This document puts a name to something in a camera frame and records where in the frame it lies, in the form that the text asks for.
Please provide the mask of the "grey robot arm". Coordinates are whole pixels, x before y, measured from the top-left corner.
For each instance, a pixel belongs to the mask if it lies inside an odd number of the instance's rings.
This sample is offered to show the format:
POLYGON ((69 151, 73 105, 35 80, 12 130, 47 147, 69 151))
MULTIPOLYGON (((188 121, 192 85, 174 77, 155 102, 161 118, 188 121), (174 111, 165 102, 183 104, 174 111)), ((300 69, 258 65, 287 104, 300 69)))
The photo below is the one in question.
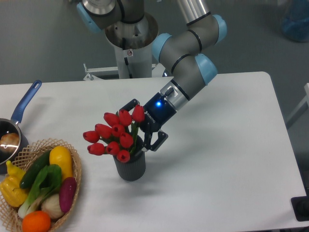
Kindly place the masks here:
POLYGON ((178 6, 187 30, 177 37, 159 34, 156 20, 141 0, 83 0, 77 11, 93 32, 104 32, 114 47, 121 79, 150 77, 157 60, 172 79, 144 106, 141 125, 143 145, 138 150, 156 151, 167 139, 161 130, 217 75, 214 64, 202 53, 227 34, 225 21, 212 15, 204 0, 180 0, 178 6))

